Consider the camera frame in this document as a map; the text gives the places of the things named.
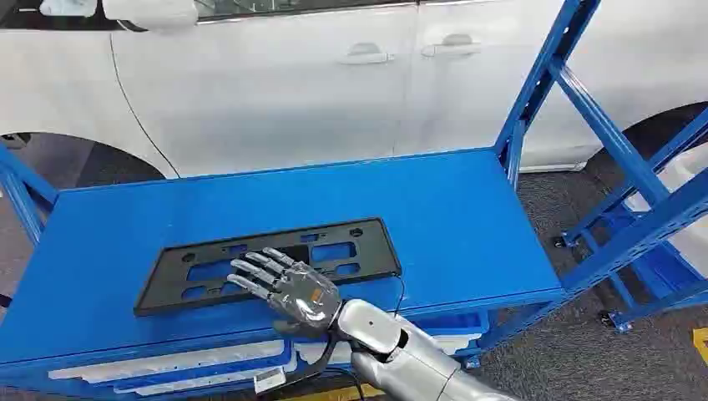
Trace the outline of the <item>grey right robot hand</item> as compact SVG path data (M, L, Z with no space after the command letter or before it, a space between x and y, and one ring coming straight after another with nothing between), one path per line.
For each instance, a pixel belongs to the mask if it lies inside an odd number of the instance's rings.
M265 247L230 261L234 271L226 280L264 300L282 316L276 331L317 338L332 330L342 306L338 288L303 261Z

